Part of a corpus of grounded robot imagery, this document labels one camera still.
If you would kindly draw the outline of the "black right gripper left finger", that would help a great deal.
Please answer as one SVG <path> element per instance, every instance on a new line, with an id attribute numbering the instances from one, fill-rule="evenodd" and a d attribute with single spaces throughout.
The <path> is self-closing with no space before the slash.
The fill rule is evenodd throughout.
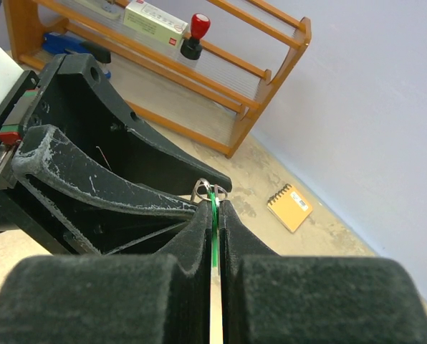
<path id="1" fill-rule="evenodd" d="M 0 343 L 207 343 L 212 210 L 154 254 L 35 256 L 0 290 Z"/>

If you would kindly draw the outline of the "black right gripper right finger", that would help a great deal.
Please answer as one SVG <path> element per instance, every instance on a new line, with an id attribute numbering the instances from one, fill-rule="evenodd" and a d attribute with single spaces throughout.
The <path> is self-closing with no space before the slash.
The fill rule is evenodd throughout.
<path id="1" fill-rule="evenodd" d="M 380 257 L 281 256 L 219 207 L 225 343 L 427 343 L 407 271 Z"/>

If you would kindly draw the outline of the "large silver keyring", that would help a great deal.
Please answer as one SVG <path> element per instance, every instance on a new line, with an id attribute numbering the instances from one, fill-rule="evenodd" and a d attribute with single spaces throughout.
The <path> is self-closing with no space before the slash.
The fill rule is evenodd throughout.
<path id="1" fill-rule="evenodd" d="M 222 201 L 227 200 L 228 197 L 228 192 L 224 188 L 218 184 L 210 184 L 206 179 L 200 178 L 193 187 L 190 200 L 200 199 L 220 204 Z"/>

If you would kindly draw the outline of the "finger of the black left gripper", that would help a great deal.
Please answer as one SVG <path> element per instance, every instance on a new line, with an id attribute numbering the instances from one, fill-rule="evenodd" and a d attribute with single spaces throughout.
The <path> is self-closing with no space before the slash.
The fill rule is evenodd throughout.
<path id="1" fill-rule="evenodd" d="M 187 195 L 204 178 L 226 191 L 232 181 L 194 158 L 134 111 L 90 54 L 56 54 L 39 74 L 28 128 L 52 125 L 99 165 L 134 184 Z"/>

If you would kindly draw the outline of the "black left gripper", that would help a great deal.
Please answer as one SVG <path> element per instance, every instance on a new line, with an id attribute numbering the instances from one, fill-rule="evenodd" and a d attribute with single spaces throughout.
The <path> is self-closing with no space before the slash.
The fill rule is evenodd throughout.
<path id="1" fill-rule="evenodd" d="M 0 128 L 38 81 L 26 70 L 4 94 Z M 0 233 L 21 229 L 53 254 L 70 253 L 64 230 L 82 254 L 152 250 L 181 230 L 198 208 L 114 174 L 53 125 L 30 128 L 15 151 L 0 143 Z"/>

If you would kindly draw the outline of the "green plastic key tag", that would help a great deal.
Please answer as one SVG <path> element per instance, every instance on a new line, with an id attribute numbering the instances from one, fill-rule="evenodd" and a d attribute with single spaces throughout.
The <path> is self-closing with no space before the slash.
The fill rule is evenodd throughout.
<path id="1" fill-rule="evenodd" d="M 211 266 L 213 269 L 219 268 L 219 187 L 214 185 L 209 192 L 212 212 L 212 235 L 211 235 Z"/>

